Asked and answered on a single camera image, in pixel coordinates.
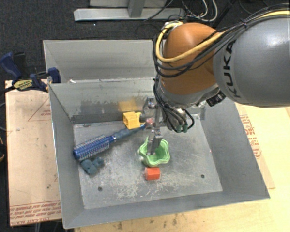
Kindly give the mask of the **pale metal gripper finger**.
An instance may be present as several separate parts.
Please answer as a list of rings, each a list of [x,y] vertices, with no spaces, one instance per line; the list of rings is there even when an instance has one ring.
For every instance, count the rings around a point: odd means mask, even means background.
[[[160,142],[163,139],[162,135],[155,135],[153,138],[153,151],[155,152],[156,148],[160,146]]]
[[[154,154],[154,147],[153,147],[153,137],[149,136],[147,140],[147,155]]]

